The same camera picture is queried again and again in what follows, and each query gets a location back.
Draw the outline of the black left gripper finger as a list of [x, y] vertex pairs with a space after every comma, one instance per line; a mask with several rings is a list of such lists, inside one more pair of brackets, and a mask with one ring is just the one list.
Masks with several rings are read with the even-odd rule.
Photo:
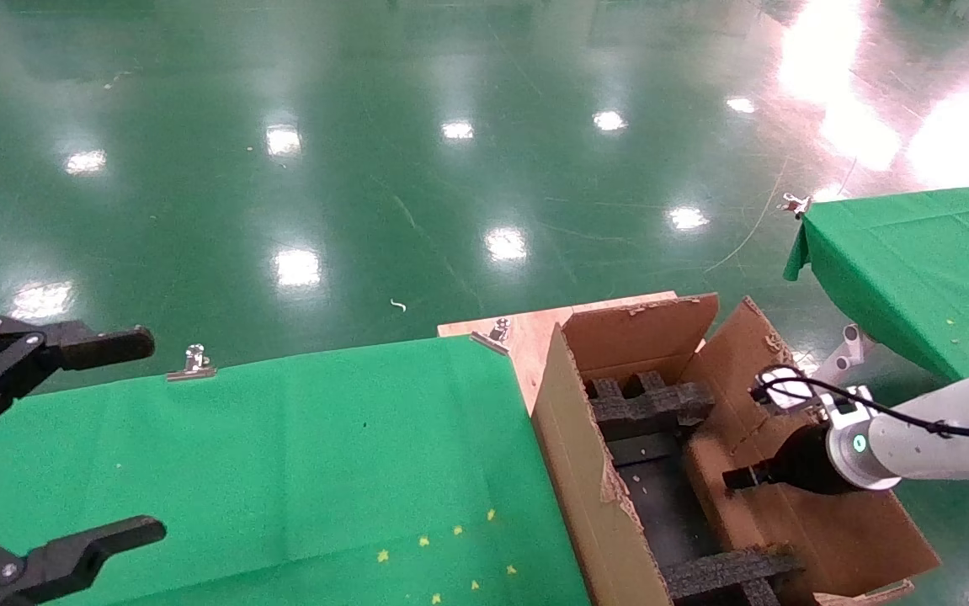
[[45, 542], [26, 555], [0, 545], [0, 605], [41, 605], [88, 590], [110, 557], [165, 537], [163, 522], [137, 515]]
[[58, 371], [141, 360], [156, 352], [148, 329], [95, 332], [80, 321], [33, 325], [0, 316], [0, 415]]

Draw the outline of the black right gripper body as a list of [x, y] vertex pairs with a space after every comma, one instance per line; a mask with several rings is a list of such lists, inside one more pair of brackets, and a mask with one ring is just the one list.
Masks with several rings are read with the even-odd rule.
[[788, 484], [820, 495], [853, 491], [853, 484], [832, 464], [828, 434], [826, 425], [806, 425], [793, 431], [769, 460], [769, 483]]

